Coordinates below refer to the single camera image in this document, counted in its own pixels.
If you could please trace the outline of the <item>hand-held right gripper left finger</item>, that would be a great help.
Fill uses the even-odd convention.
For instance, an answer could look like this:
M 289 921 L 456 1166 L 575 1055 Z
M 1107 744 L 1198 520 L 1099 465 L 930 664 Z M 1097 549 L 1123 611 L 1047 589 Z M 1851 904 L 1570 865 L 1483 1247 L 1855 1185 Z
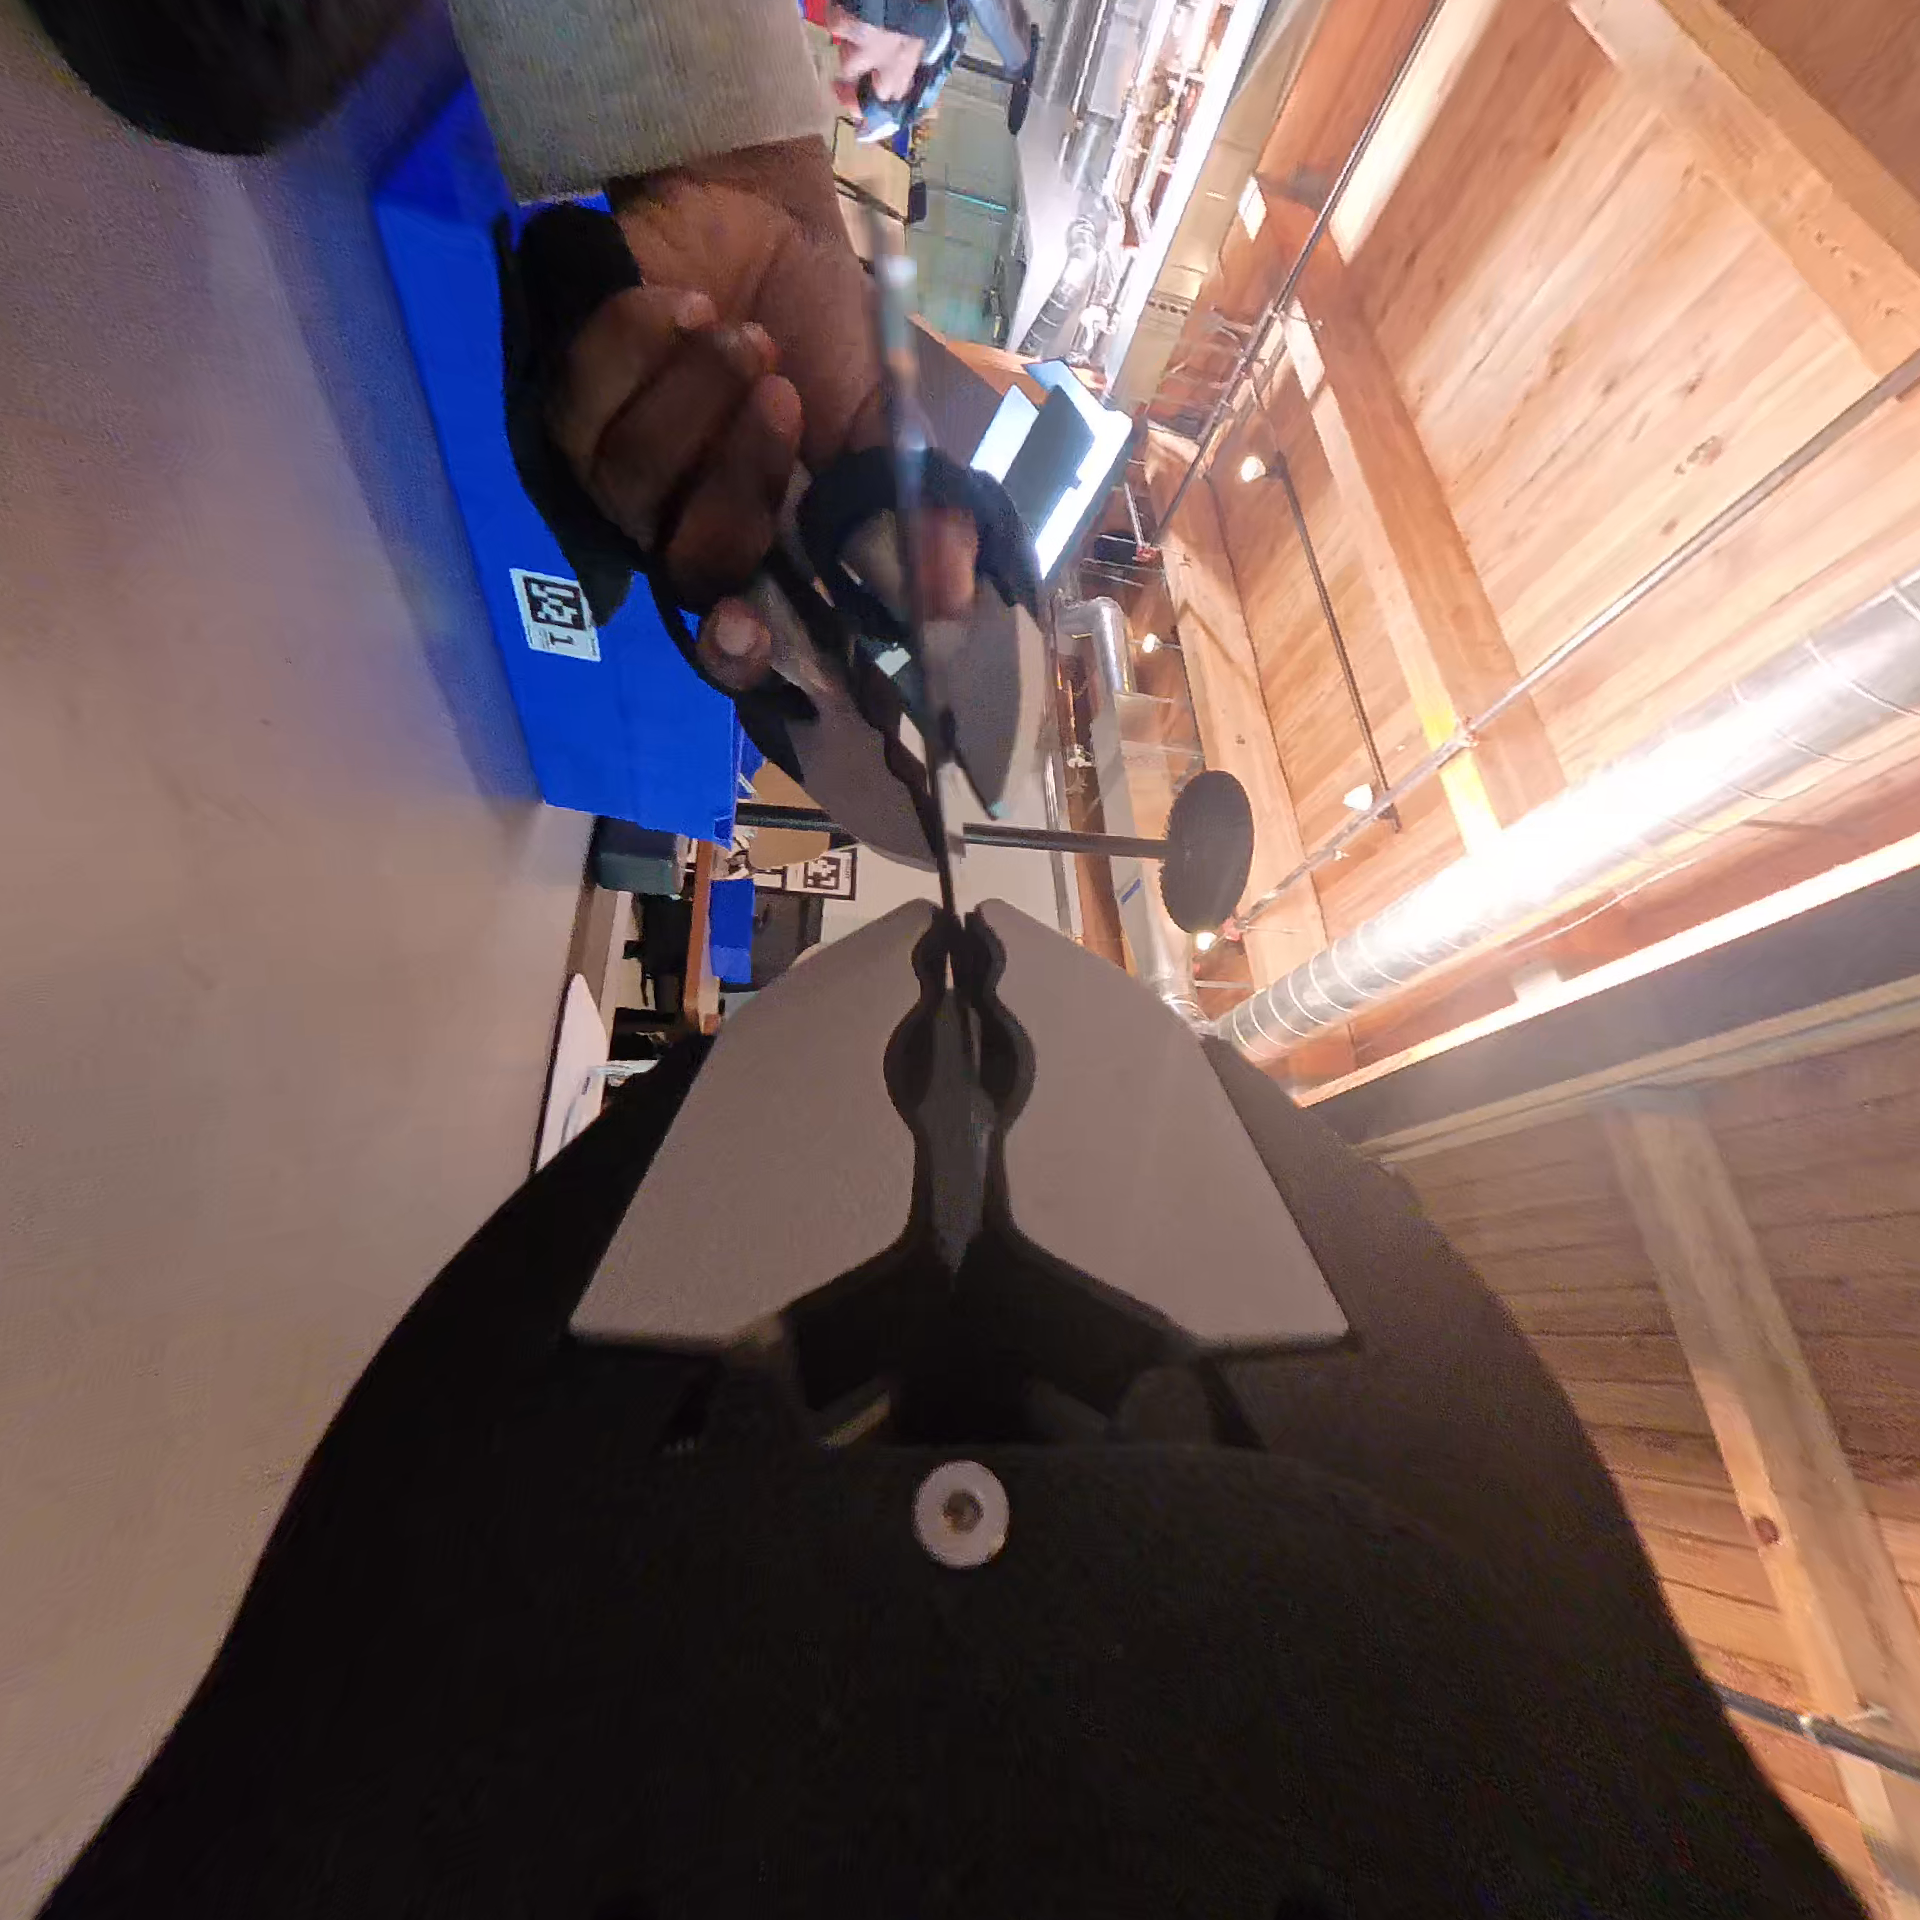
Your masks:
M 723 1023 L 571 1313 L 577 1339 L 769 1361 L 810 1411 L 902 1377 L 953 1274 L 888 1079 L 936 929 L 934 904 L 902 905 Z

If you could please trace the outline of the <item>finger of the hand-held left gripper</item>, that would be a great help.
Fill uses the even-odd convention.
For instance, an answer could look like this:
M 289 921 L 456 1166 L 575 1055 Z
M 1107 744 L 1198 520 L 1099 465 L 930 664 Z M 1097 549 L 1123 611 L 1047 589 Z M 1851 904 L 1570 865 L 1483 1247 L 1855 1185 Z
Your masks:
M 758 578 L 747 594 L 770 664 L 740 696 L 740 720 L 827 817 L 859 843 L 939 873 L 950 843 L 934 783 L 908 744 L 911 711 L 867 637 L 808 578 Z
M 1014 819 L 1038 791 L 1047 706 L 1046 642 L 1023 605 L 980 584 L 970 614 L 929 626 L 929 714 L 985 819 Z

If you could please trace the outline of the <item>person's left forearm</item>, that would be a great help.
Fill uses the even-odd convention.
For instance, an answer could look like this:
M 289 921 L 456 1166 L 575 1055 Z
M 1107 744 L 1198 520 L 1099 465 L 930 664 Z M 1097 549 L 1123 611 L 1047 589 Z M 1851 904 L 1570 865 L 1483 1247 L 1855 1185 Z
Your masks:
M 792 2 L 451 2 L 449 21 L 518 203 L 827 134 Z

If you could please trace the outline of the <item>thin dark shiny metal plate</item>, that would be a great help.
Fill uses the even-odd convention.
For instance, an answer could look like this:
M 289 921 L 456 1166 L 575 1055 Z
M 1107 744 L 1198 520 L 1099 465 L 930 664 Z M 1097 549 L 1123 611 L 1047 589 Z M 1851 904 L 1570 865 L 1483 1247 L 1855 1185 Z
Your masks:
M 939 882 L 942 992 L 930 1016 L 929 1091 L 920 1107 L 929 1151 L 929 1199 L 936 1253 L 955 1275 L 980 1233 L 988 1201 L 993 1120 L 979 1078 L 979 1031 L 966 982 L 967 927 L 959 910 L 955 878 L 966 841 L 955 802 L 950 798 L 953 754 L 953 711 L 944 645 L 936 626 L 930 567 L 934 523 L 926 503 L 929 430 L 922 416 L 920 369 L 915 353 L 915 264 L 905 254 L 903 229 L 886 208 L 867 214 L 876 301 L 876 342 L 888 424 L 888 448 L 896 477 L 896 549 L 903 621 L 920 666 L 922 699 L 916 731 L 926 779 L 922 807 L 929 846 Z

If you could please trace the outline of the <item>small grey box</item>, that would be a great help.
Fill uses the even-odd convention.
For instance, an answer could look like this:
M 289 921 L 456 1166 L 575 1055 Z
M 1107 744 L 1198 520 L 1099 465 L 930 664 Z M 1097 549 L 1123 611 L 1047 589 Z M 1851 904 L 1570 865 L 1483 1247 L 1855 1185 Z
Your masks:
M 601 817 L 593 824 L 588 873 L 609 894 L 681 898 L 695 848 L 679 832 Z

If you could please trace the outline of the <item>blue plastic bin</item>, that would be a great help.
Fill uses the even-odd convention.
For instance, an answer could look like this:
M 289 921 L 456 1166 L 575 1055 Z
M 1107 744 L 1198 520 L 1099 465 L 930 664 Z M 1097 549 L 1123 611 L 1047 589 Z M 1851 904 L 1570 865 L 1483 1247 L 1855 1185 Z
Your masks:
M 683 664 L 646 589 L 590 614 L 513 465 L 494 226 L 520 229 L 522 211 L 471 83 L 399 154 L 374 214 L 542 801 L 729 841 L 739 775 L 759 763 L 729 699 Z

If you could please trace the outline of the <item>LED light panel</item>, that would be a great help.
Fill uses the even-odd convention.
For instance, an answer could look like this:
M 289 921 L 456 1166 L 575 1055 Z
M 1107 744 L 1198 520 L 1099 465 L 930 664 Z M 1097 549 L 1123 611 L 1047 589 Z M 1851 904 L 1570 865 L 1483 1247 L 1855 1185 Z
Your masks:
M 1046 585 L 1119 486 L 1134 435 L 1060 360 L 1030 365 L 1000 401 L 970 465 L 1016 503 Z

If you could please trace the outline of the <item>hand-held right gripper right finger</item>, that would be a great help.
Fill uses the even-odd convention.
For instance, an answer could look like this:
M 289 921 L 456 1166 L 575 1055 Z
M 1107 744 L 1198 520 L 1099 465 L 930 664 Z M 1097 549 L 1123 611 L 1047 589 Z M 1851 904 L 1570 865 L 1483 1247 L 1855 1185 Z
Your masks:
M 1188 1024 L 1007 901 L 967 945 L 970 1344 L 1096 1411 L 1161 1367 L 1343 1347 L 1348 1314 Z

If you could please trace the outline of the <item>silver ceiling duct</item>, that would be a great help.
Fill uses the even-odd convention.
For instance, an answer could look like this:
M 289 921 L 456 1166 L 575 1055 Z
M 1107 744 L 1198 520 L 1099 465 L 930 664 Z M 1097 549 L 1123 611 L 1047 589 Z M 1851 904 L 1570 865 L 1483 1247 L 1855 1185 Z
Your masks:
M 1918 715 L 1916 574 L 1814 632 L 1212 1024 L 1254 1063 L 1879 758 Z

